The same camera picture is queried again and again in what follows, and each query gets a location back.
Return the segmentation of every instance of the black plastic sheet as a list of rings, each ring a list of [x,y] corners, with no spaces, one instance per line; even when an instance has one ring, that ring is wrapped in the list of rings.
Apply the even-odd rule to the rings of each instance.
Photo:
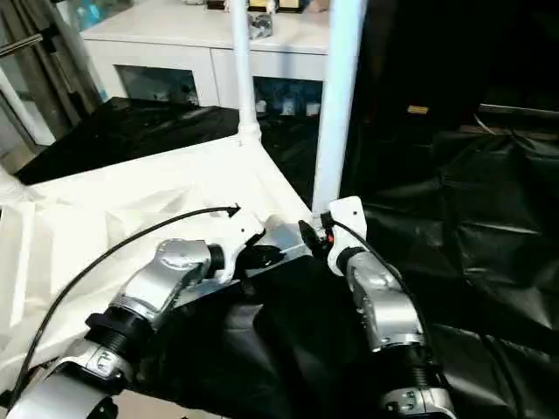
[[[263,144],[312,191],[318,124],[266,116]],[[234,134],[237,113],[111,100],[18,174],[42,182]],[[427,319],[459,417],[556,419],[559,147],[518,136],[380,141],[354,127],[347,187]],[[372,367],[344,281],[303,258],[202,299],[149,344],[135,388],[232,419],[371,418]]]
[[[362,154],[369,240],[417,294],[463,415],[559,417],[559,145],[408,132]]]

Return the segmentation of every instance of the shelf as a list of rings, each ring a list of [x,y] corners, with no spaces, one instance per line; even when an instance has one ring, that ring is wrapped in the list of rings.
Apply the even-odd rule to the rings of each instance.
[[[274,34],[251,42],[253,51],[328,54],[328,13],[280,13]],[[231,17],[182,0],[149,0],[81,32],[87,40],[231,49]]]

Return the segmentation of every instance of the white plastic bracket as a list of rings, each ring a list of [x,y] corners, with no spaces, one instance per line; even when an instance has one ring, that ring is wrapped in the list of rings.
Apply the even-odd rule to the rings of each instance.
[[[359,236],[367,237],[367,220],[363,212],[361,199],[358,196],[350,196],[348,198],[338,199],[328,205],[330,215],[335,221],[348,226]],[[332,228],[334,234],[334,244],[328,253],[328,267],[335,275],[342,277],[344,273],[340,271],[337,265],[338,257],[347,248],[365,247],[342,227],[335,225]]]
[[[233,278],[237,256],[246,247],[246,242],[263,232],[264,226],[248,209],[240,209],[231,217],[230,222],[225,224],[220,236],[211,241],[211,244],[219,244],[224,251],[225,268],[217,273],[217,281],[220,284]]]

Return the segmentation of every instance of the small yellow label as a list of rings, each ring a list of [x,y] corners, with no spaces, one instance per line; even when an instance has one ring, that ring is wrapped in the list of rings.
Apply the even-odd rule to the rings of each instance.
[[[427,115],[428,112],[429,112],[429,108],[427,106],[415,106],[415,105],[408,106],[408,113],[413,113],[415,115]]]
[[[291,7],[293,9],[300,8],[300,0],[279,0],[280,7]]]

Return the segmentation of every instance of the robotic arm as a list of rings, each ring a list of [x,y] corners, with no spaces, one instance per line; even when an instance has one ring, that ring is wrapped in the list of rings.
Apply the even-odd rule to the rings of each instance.
[[[331,233],[328,241],[333,241],[328,266],[347,279],[371,356],[381,366],[374,384],[382,394],[379,408],[390,417],[457,419],[399,272],[351,234],[367,235],[361,200],[353,196],[334,201],[321,220]]]
[[[359,198],[331,203],[321,221],[328,233],[321,255],[347,279],[378,368],[377,407],[390,417],[457,419],[405,283],[363,239],[367,224]],[[310,230],[301,228],[302,236]],[[7,418],[115,418],[112,396],[133,381],[145,342],[172,310],[230,285],[238,254],[262,232],[259,221],[240,210],[219,243],[161,243],[108,309],[87,319],[85,337],[34,380]]]
[[[174,309],[231,284],[246,243],[263,232],[259,220],[240,210],[219,244],[170,239],[153,260],[119,291],[90,330],[22,394],[8,419],[115,418],[118,395],[135,376],[145,342]]]

